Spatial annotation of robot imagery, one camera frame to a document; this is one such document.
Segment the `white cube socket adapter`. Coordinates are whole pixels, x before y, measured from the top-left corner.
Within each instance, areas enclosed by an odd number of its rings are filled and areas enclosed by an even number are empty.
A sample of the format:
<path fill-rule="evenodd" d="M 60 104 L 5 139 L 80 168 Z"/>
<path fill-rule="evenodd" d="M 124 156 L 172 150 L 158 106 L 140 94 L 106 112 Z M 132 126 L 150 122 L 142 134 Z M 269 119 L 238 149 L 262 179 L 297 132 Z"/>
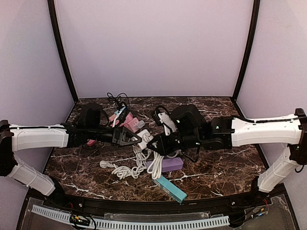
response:
<path fill-rule="evenodd" d="M 137 144 L 142 150 L 146 149 L 147 144 L 154 138 L 153 135 L 151 135 L 147 129 L 144 129 L 143 131 L 139 132 L 137 136 L 142 138 L 142 142 Z"/>

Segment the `pink plug adapter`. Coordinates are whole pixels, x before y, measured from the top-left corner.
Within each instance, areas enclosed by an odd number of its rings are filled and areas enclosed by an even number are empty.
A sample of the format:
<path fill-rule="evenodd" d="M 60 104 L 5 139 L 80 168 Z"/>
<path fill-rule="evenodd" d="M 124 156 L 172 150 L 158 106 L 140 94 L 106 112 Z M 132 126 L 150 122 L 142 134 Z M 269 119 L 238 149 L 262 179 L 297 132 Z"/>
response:
<path fill-rule="evenodd" d="M 94 144 L 96 143 L 96 141 L 95 140 L 88 140 L 88 142 L 87 142 L 87 146 L 89 146 L 89 147 L 91 147 L 91 146 L 93 146 Z"/>

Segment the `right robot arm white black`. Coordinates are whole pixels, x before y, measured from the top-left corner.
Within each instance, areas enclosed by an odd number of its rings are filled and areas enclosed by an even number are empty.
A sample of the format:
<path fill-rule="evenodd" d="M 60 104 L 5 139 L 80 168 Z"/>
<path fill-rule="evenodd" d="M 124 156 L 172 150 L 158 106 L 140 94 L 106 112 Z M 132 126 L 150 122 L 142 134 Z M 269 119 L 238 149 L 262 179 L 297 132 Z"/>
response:
<path fill-rule="evenodd" d="M 147 144 L 162 156 L 191 148 L 222 150 L 251 144 L 286 144 L 273 165 L 254 180 L 259 192 L 269 193 L 291 171 L 307 163 L 307 116 L 302 108 L 294 114 L 254 120 L 230 116 L 206 122 L 199 111 L 180 108 L 170 117 L 177 130 L 168 136 L 161 133 Z"/>

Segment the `white three-pin plug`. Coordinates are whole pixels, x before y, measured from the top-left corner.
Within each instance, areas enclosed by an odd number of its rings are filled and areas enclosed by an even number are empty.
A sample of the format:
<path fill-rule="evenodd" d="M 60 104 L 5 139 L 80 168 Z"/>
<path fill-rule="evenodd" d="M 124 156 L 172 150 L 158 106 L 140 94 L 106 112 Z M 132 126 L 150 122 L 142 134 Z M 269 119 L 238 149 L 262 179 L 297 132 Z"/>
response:
<path fill-rule="evenodd" d="M 105 168 L 115 168 L 116 167 L 115 164 L 107 162 L 107 161 L 100 161 L 99 166 L 102 169 L 105 169 Z"/>

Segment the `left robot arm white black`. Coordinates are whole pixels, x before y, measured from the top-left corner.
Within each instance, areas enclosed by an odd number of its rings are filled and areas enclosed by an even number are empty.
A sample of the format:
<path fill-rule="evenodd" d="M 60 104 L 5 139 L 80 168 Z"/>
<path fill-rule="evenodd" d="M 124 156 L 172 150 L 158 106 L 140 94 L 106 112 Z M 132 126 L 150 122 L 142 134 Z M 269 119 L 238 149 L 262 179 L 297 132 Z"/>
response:
<path fill-rule="evenodd" d="M 89 140 L 130 146 L 142 142 L 142 138 L 125 127 L 102 125 L 82 127 L 73 123 L 50 126 L 19 126 L 8 120 L 0 122 L 0 174 L 10 177 L 45 196 L 61 190 L 54 179 L 28 165 L 16 152 L 41 148 L 75 148 Z"/>

